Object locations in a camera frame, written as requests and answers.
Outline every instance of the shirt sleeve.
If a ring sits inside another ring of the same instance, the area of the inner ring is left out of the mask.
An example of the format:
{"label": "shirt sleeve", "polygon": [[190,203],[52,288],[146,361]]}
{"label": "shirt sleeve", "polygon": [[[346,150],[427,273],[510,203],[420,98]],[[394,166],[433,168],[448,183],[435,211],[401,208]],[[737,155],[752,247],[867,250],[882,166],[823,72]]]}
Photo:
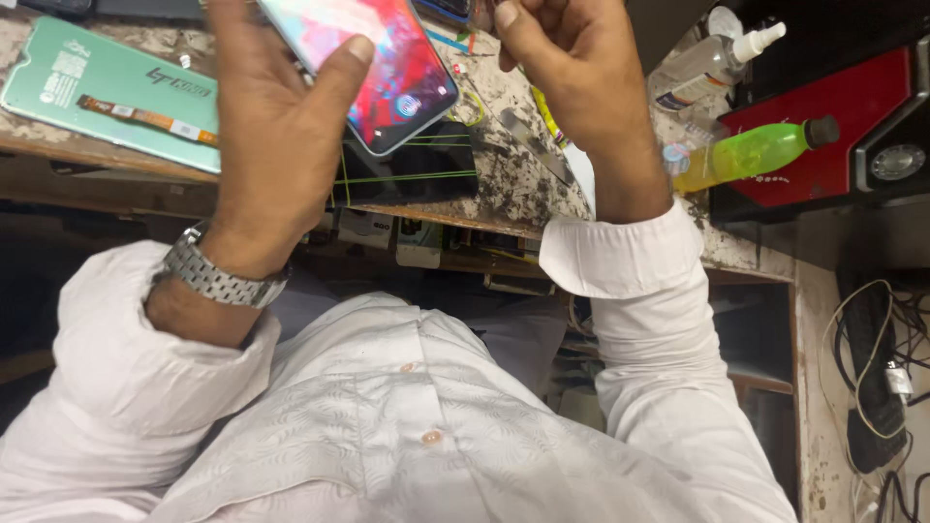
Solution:
{"label": "shirt sleeve", "polygon": [[679,473],[723,520],[793,521],[726,377],[702,248],[676,201],[633,224],[552,221],[539,263],[560,287],[591,298],[607,433]]}
{"label": "shirt sleeve", "polygon": [[152,327],[144,303],[167,250],[103,252],[62,289],[51,382],[0,438],[0,520],[142,519],[211,424],[268,385],[272,315],[245,350]]}

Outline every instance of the man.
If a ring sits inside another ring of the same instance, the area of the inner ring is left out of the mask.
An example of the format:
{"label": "man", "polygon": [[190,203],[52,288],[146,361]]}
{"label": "man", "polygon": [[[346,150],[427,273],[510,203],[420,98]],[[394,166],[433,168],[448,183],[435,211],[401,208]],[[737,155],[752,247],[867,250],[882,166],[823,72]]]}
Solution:
{"label": "man", "polygon": [[[500,62],[523,64],[596,172],[601,221],[550,223],[541,265],[592,297],[606,435],[553,414],[443,313],[360,296],[275,347],[251,284],[256,306],[224,303],[170,256],[156,278],[168,247],[142,242],[63,289],[58,368],[0,442],[0,518],[793,520],[725,375],[623,3],[544,2],[498,6]],[[243,0],[211,0],[210,16],[223,176],[184,256],[254,283],[320,219],[374,51],[355,36],[307,94]]]}

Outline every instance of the fingerprint sensor icon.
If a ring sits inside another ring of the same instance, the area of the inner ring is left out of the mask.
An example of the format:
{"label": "fingerprint sensor icon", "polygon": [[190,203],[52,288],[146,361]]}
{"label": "fingerprint sensor icon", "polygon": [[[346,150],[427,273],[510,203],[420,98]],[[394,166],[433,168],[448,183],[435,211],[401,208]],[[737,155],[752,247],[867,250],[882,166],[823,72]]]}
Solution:
{"label": "fingerprint sensor icon", "polygon": [[397,99],[397,112],[404,118],[410,118],[419,111],[421,103],[416,98],[405,94]]}

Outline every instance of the man's right hand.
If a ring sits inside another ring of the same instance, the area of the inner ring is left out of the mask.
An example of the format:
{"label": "man's right hand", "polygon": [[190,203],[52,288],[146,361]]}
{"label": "man's right hand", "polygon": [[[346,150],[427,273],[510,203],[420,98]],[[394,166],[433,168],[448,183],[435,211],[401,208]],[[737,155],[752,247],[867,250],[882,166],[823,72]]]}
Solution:
{"label": "man's right hand", "polygon": [[671,206],[643,68],[621,0],[507,0],[495,10],[501,69],[522,63],[559,128],[588,153],[598,219],[644,221]]}

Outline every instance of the hand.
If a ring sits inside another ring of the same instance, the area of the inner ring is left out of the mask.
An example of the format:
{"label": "hand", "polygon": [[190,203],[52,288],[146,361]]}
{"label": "hand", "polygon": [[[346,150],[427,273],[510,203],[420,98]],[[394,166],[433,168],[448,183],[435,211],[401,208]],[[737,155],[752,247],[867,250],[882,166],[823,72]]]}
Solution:
{"label": "hand", "polygon": [[500,66],[517,62],[559,128],[594,165],[598,219],[643,221],[671,206],[643,68],[622,0],[507,0],[497,6]]}
{"label": "hand", "polygon": [[245,0],[210,0],[219,61],[217,212],[202,249],[244,277],[280,270],[323,216],[346,114],[374,56],[356,35],[320,68],[313,88],[280,38],[248,21]]}

